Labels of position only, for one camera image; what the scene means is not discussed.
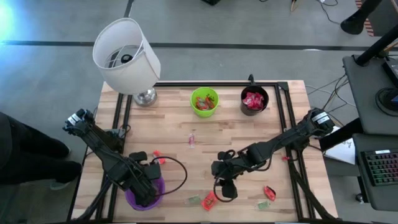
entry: white lampshade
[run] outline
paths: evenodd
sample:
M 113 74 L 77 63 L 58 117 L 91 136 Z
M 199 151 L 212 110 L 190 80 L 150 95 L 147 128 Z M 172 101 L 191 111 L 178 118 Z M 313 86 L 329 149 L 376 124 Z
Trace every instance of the white lampshade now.
M 130 55 L 134 58 L 117 64 L 128 48 L 133 49 Z M 142 93 L 160 78 L 159 59 L 138 23 L 130 18 L 116 20 L 102 30 L 95 40 L 93 59 L 108 85 L 123 94 Z

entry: rgb keyboard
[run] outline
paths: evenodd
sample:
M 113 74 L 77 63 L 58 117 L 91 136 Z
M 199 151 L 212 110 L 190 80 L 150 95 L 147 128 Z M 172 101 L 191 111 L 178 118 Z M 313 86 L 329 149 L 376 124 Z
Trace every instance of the rgb keyboard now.
M 398 149 L 362 152 L 373 186 L 398 184 Z

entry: person's leg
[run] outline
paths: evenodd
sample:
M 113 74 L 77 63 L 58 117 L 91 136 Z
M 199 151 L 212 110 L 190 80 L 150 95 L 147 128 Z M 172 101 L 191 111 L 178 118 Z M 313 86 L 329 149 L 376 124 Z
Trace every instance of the person's leg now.
M 33 180 L 55 179 L 67 183 L 81 173 L 81 165 L 46 156 L 21 152 L 0 170 L 0 184 L 20 184 Z
M 46 155 L 52 158 L 64 158 L 69 154 L 69 148 L 61 141 L 53 139 L 13 118 L 9 118 L 9 120 L 11 129 L 18 133 L 21 151 Z

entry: butcher block tabletop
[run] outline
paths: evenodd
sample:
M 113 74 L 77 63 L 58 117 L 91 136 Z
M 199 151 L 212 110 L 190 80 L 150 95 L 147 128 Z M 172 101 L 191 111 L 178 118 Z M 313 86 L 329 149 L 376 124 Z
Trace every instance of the butcher block tabletop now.
M 301 80 L 287 82 L 295 119 L 299 122 L 310 109 L 305 85 Z M 192 196 L 198 195 L 203 199 L 212 191 L 214 177 L 210 166 L 217 160 L 217 153 L 229 149 L 238 151 L 254 142 L 268 141 L 282 133 L 274 87 L 263 87 L 269 95 L 269 103 L 263 112 L 255 116 L 246 116 L 239 109 L 243 86 L 212 87 L 218 93 L 220 102 L 215 114 L 209 118 L 198 117 L 190 106 L 190 95 L 198 87 L 156 87 L 158 99 L 154 105 L 143 108 L 134 102 L 131 104 L 131 130 L 126 134 L 124 155 L 145 151 L 150 161 L 152 153 L 158 150 L 162 155 L 182 162 L 188 170 L 188 179 L 181 189 L 163 196 L 158 206 L 144 212 L 132 209 L 124 192 L 118 189 L 114 222 L 297 221 L 289 169 L 287 162 L 282 160 L 286 155 L 284 148 L 274 153 L 268 171 L 245 172 L 238 176 L 234 181 L 238 197 L 232 202 L 217 201 L 210 211 L 203 209 L 200 204 L 187 203 L 187 199 Z M 286 123 L 290 127 L 283 91 L 281 95 Z M 104 84 L 95 119 L 100 128 L 111 129 L 117 98 L 118 93 Z M 119 125 L 123 123 L 126 98 L 124 97 L 121 108 Z M 190 134 L 195 135 L 194 148 L 190 148 L 188 143 Z M 318 146 L 318 141 L 311 141 Z M 328 212 L 337 217 L 322 153 L 309 147 L 304 150 L 303 157 L 312 192 Z M 176 188 L 183 181 L 184 171 L 176 162 L 166 160 L 160 167 L 166 191 Z M 72 218 L 79 217 L 93 201 L 100 190 L 102 176 L 101 161 L 95 154 L 90 154 L 84 162 Z M 259 210 L 256 205 L 267 200 L 263 190 L 267 185 L 275 190 L 276 200 L 268 208 Z M 105 200 L 104 217 L 108 214 L 109 195 L 110 190 Z M 308 217 L 301 190 L 300 198 L 304 216 Z

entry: gray floor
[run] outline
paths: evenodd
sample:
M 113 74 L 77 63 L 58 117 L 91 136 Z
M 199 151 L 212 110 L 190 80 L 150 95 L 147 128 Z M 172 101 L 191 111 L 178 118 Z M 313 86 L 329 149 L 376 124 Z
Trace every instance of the gray floor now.
M 121 18 L 127 0 L 8 0 L 8 30 L 0 40 L 92 42 L 110 22 Z M 364 31 L 348 35 L 327 21 L 319 3 L 290 0 L 222 0 L 211 7 L 199 0 L 135 0 L 131 17 L 140 23 L 150 42 L 369 46 L 377 37 Z M 338 22 L 356 10 L 354 0 L 340 0 L 326 8 Z M 85 145 L 62 131 L 63 121 L 79 108 L 98 103 L 102 77 L 92 60 L 92 47 L 0 45 L 0 110 L 73 149 L 69 159 L 81 162 Z M 360 52 L 315 50 L 155 49 L 162 63 L 162 80 L 305 80 L 307 92 L 344 74 L 342 57 Z M 333 91 L 334 85 L 322 90 Z M 349 85 L 340 95 L 354 103 Z M 312 106 L 323 106 L 328 94 L 309 95 Z M 336 99 L 327 111 L 342 105 Z M 331 112 L 342 123 L 358 117 L 353 106 Z M 64 221 L 75 184 L 52 192 L 48 182 L 1 186 L 0 223 Z M 359 192 L 354 177 L 331 175 L 339 217 L 350 221 L 397 223 L 398 213 L 379 212 L 353 201 Z

